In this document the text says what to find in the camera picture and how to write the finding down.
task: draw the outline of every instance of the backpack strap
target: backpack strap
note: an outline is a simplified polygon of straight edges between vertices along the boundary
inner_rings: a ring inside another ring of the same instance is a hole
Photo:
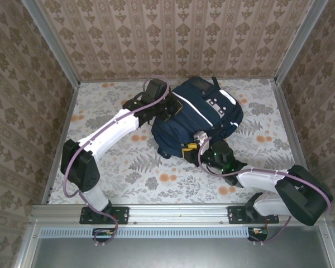
[[[220,89],[219,85],[218,85],[218,82],[217,82],[217,78],[216,77],[211,77],[212,78],[212,81],[213,81],[213,84],[215,85],[215,87],[217,87],[218,89]]]

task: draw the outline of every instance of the patterned wallpaper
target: patterned wallpaper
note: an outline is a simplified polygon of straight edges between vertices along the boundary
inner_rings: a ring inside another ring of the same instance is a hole
[[[21,1],[0,0],[0,267],[41,203],[72,93]]]
[[[282,83],[310,171],[335,198],[335,0],[330,0]],[[335,200],[333,202],[335,223]]]
[[[312,0],[39,0],[81,80],[272,77]]]

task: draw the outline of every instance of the white patch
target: white patch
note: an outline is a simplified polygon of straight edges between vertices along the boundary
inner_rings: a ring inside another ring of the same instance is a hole
[[[233,105],[236,105],[236,100],[229,95],[226,91],[224,91],[223,89],[219,90],[221,92],[222,95],[224,95]]]
[[[186,102],[189,106],[191,106],[192,109],[194,109],[194,110],[197,112],[197,114],[199,114],[203,119],[205,119],[205,121],[206,121],[210,126],[213,127],[212,123],[211,123],[206,117],[204,117],[204,115],[201,114],[200,111],[197,110],[197,108],[196,108],[195,106],[193,106],[192,103],[190,103],[190,102],[189,102],[187,99],[185,99],[184,97],[181,97],[180,95],[177,95],[175,92],[172,92],[172,94],[175,95],[175,96],[177,96],[178,98],[182,99],[182,100],[183,100],[184,102]]]
[[[206,102],[218,113],[219,117],[222,118],[224,116],[224,111],[221,107],[216,103],[216,99],[207,99]]]

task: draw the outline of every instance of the floral tablecloth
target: floral tablecloth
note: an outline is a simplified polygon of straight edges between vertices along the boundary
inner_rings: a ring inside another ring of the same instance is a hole
[[[171,80],[172,88],[183,80]],[[237,159],[251,166],[283,169],[294,160],[269,80],[219,80],[245,114],[235,133],[226,141]],[[122,104],[140,92],[142,82],[83,83],[71,118],[67,139],[75,141],[109,121]],[[151,126],[143,125],[107,151],[98,163],[99,185],[113,204],[235,203],[245,202],[258,190],[230,187],[223,179],[156,152]],[[58,171],[50,204],[80,204],[79,197],[63,195],[63,175]],[[68,191],[75,185],[69,183]]]

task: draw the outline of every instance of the metal frame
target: metal frame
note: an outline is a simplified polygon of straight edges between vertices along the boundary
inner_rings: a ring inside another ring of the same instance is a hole
[[[299,139],[296,134],[293,120],[291,119],[291,115],[282,88],[280,85],[274,84],[273,91],[280,112],[280,117],[283,121],[284,130],[289,140],[289,145],[293,154],[294,162],[308,169],[307,162],[304,158],[302,147],[300,146]]]
[[[55,183],[56,174],[57,174],[58,167],[59,167],[60,160],[61,160],[63,144],[66,141],[66,137],[67,137],[67,133],[68,133],[68,129],[69,129],[69,124],[71,122],[71,118],[72,118],[72,114],[73,114],[73,111],[74,111],[74,107],[75,107],[76,102],[77,102],[77,98],[78,98],[78,88],[74,89],[74,91],[73,91],[72,99],[71,99],[71,102],[69,104],[69,108],[68,108],[67,115],[66,115],[66,120],[65,120],[65,123],[64,123],[63,128],[62,128],[61,137],[60,137],[59,143],[57,145],[55,158],[54,158],[54,161],[52,163],[52,167],[51,167],[51,170],[50,170],[50,175],[49,175],[49,178],[47,180],[47,184],[46,184],[44,196],[42,197],[41,204],[47,204],[48,201],[49,201],[49,197],[50,197],[50,194],[51,194],[51,191],[52,191],[52,187]]]
[[[63,72],[67,76],[68,80],[71,82],[74,89],[79,86],[79,75],[76,73],[75,69],[71,65],[64,49],[61,47],[59,39],[54,34],[50,24],[45,18],[38,2],[36,0],[22,0],[28,12],[30,13],[33,21],[39,28],[41,34],[45,38],[47,44],[49,45],[51,51],[55,55],[55,58],[59,62]]]
[[[302,49],[305,41],[317,23],[318,18],[320,17],[327,3],[327,0],[315,0],[311,3],[307,15],[304,17],[275,74],[275,80],[277,84],[281,84],[281,82],[283,82],[286,74],[288,73],[297,55]]]
[[[141,227],[260,227],[263,224],[238,224],[228,223],[227,207],[241,204],[195,204],[195,205],[126,205],[130,208],[130,220],[125,228]],[[82,228],[91,225],[79,224],[80,211],[84,205],[36,205],[33,207],[23,243],[18,254],[15,268],[29,268],[32,265],[40,239],[41,230],[45,227],[70,227]],[[287,220],[286,216],[280,217],[282,226]],[[329,226],[331,220],[323,215],[315,223],[323,237],[324,246],[331,266],[335,268],[335,229]],[[296,219],[289,223],[291,226],[303,226]],[[113,225],[95,225],[94,227],[113,227]]]

